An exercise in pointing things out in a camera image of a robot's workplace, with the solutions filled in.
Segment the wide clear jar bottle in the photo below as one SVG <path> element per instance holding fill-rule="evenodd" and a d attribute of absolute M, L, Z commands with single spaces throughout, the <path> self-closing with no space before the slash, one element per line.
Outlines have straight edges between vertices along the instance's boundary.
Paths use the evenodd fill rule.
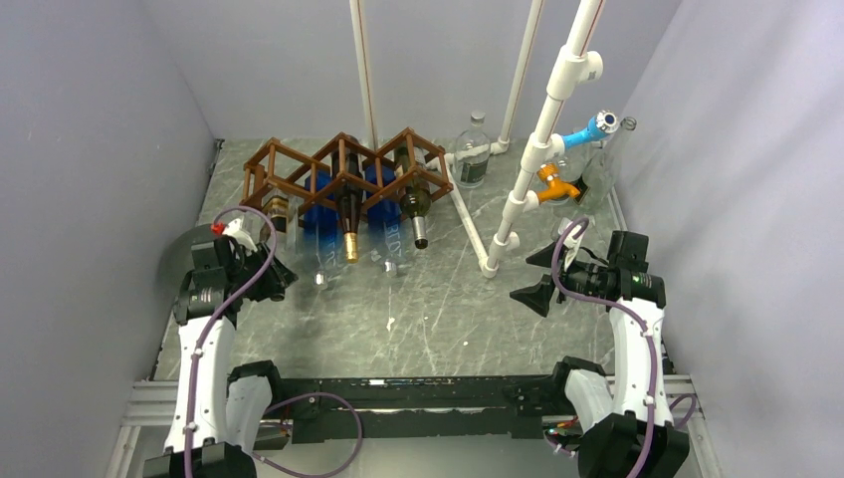
<path fill-rule="evenodd" d="M 559 177 L 562 181 L 575 183 L 580 178 L 587 162 L 588 152 L 588 144 L 579 144 L 568 148 L 564 154 L 556 157 Z"/>

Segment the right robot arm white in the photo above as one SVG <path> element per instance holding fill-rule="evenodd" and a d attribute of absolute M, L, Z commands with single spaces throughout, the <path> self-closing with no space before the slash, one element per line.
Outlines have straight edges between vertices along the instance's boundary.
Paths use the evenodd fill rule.
<path fill-rule="evenodd" d="M 284 379 L 269 415 L 301 442 L 328 438 L 506 434 L 543 439 L 582 477 L 672 477 L 690 452 L 673 415 L 661 352 L 664 281 L 648 271 L 648 239 L 616 230 L 605 258 L 577 257 L 584 219 L 528 262 L 545 269 L 511 298 L 542 317 L 575 300 L 606 309 L 615 371 L 566 357 L 548 374 Z"/>

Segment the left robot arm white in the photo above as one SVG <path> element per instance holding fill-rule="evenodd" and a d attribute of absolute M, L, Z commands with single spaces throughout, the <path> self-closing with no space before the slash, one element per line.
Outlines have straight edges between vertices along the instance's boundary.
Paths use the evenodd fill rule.
<path fill-rule="evenodd" d="M 266 243 L 221 235 L 192 245 L 193 268 L 173 307 L 181 346 L 176 405 L 163 452 L 145 477 L 253 477 L 262 418 L 286 404 L 270 360 L 235 367 L 229 358 L 243 301 L 280 301 L 296 280 Z"/>

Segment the clear bottle black cap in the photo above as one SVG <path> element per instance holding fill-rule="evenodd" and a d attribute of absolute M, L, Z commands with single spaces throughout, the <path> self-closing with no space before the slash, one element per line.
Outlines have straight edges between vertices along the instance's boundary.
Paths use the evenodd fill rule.
<path fill-rule="evenodd" d="M 262 212 L 270 219 L 272 228 L 263 225 L 259 237 L 262 242 L 270 242 L 271 232 L 277 238 L 276 255 L 283 257 L 293 253 L 296 247 L 298 231 L 298 204 L 278 189 L 274 189 L 264 201 Z"/>

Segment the tall clear wine bottle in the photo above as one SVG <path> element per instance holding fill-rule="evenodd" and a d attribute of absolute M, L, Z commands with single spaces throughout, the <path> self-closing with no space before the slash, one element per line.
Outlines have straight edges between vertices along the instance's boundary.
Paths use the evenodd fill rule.
<path fill-rule="evenodd" d="M 581 174 L 579 205 L 587 211 L 597 209 L 614 186 L 620 168 L 620 156 L 636 130 L 637 119 L 625 117 L 607 143 L 596 150 Z"/>

